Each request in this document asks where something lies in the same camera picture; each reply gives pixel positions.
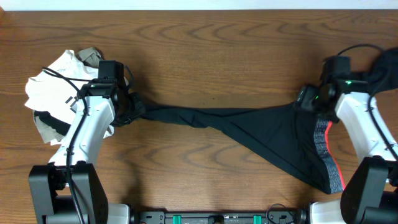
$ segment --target cable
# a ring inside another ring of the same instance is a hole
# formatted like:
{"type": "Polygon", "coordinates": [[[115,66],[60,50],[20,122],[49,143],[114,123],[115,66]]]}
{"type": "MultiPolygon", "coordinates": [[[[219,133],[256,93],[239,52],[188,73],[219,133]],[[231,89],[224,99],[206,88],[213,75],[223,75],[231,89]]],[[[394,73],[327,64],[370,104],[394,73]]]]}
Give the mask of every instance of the cable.
{"type": "Polygon", "coordinates": [[[68,184],[69,184],[69,189],[70,189],[70,194],[72,195],[73,205],[75,206],[75,209],[76,209],[76,212],[77,212],[77,215],[78,215],[80,224],[85,224],[85,220],[84,220],[84,218],[83,218],[83,214],[82,214],[82,212],[81,212],[81,208],[80,208],[79,202],[78,202],[78,200],[77,200],[77,196],[76,196],[76,192],[75,192],[75,186],[74,186],[74,183],[73,183],[73,181],[72,181],[72,174],[71,174],[71,170],[70,170],[70,163],[71,163],[71,159],[72,159],[73,143],[75,142],[76,137],[77,137],[77,135],[78,135],[78,133],[79,133],[79,130],[81,129],[81,126],[83,125],[83,122],[84,122],[84,120],[85,120],[85,118],[86,118],[86,116],[87,116],[87,108],[88,108],[88,107],[87,107],[87,102],[86,102],[85,96],[84,96],[84,95],[81,93],[81,91],[76,87],[76,85],[73,84],[73,83],[70,81],[70,79],[64,77],[63,75],[59,74],[58,72],[56,72],[56,71],[54,71],[54,70],[52,70],[52,69],[50,69],[50,68],[43,67],[42,69],[43,69],[43,71],[44,71],[46,74],[51,75],[51,76],[55,75],[57,78],[62,78],[62,79],[65,80],[67,83],[69,83],[69,84],[77,91],[79,97],[81,98],[81,100],[83,101],[83,104],[84,104],[84,106],[85,106],[85,109],[83,110],[83,116],[81,117],[81,120],[80,120],[80,122],[79,122],[79,124],[78,124],[78,126],[77,126],[77,128],[76,128],[76,131],[75,131],[75,133],[73,133],[73,136],[72,136],[72,138],[71,138],[71,140],[70,140],[69,147],[67,148],[67,182],[68,182],[68,184]]]}
{"type": "MultiPolygon", "coordinates": [[[[58,77],[58,76],[56,76],[54,74],[51,74],[50,72],[48,72],[46,70],[43,70],[43,72],[46,73],[47,75],[51,75],[52,77],[61,78],[61,77],[58,77]]],[[[80,79],[80,78],[67,78],[67,77],[64,77],[64,78],[66,78],[67,80],[71,80],[71,81],[81,81],[81,82],[89,82],[90,81],[90,80],[84,80],[84,79],[80,79]]]]}
{"type": "MultiPolygon", "coordinates": [[[[268,214],[269,214],[269,210],[272,209],[273,207],[275,207],[276,205],[279,205],[279,206],[282,206],[282,207],[286,208],[285,205],[282,205],[282,204],[280,204],[280,203],[275,203],[275,204],[271,205],[271,206],[267,209],[266,218],[267,218],[268,221],[271,222],[272,224],[276,224],[276,223],[275,223],[274,221],[272,221],[272,220],[269,218],[268,214]]],[[[291,214],[290,211],[286,211],[286,212],[289,213],[289,215],[290,215],[290,216],[292,217],[292,219],[293,219],[293,221],[291,221],[291,222],[289,222],[289,223],[286,223],[286,224],[294,223],[294,222],[295,222],[295,217],[294,217],[294,215],[291,214]]]]}
{"type": "MultiPolygon", "coordinates": [[[[388,61],[388,58],[387,58],[387,55],[386,55],[386,51],[385,51],[383,48],[381,48],[381,47],[379,47],[379,46],[377,46],[377,45],[373,45],[373,44],[357,44],[357,45],[354,45],[354,46],[351,46],[351,47],[348,47],[348,48],[342,50],[341,52],[339,52],[339,53],[337,54],[337,56],[341,55],[342,53],[344,53],[344,52],[346,52],[346,51],[348,51],[348,50],[351,50],[351,49],[354,49],[354,48],[357,48],[357,47],[372,47],[372,48],[374,48],[374,49],[377,49],[378,51],[380,51],[381,56],[382,56],[382,57],[386,57],[386,60],[388,61]]],[[[384,77],[383,77],[382,80],[380,81],[379,85],[373,90],[372,93],[369,94],[369,98],[368,98],[368,111],[369,111],[369,115],[370,115],[370,117],[371,117],[371,119],[372,119],[372,122],[373,122],[374,126],[376,127],[377,131],[378,131],[379,134],[380,134],[380,137],[381,137],[381,138],[383,139],[383,141],[384,141],[384,144],[386,145],[387,149],[390,151],[390,153],[392,154],[392,156],[394,157],[394,159],[395,159],[396,161],[398,161],[398,155],[397,155],[397,153],[394,151],[394,149],[392,148],[391,143],[388,141],[388,139],[387,139],[386,136],[384,135],[383,131],[381,130],[379,124],[377,123],[377,121],[376,121],[376,119],[375,119],[375,117],[374,117],[374,115],[373,115],[373,109],[374,109],[374,108],[371,106],[372,98],[373,98],[374,95],[377,93],[378,89],[380,89],[380,87],[382,87],[383,84],[388,80],[388,78],[390,77],[390,75],[391,75],[391,69],[390,69],[390,67],[389,67],[389,64],[387,63],[387,72],[386,72],[386,74],[384,75],[384,77]]]]}

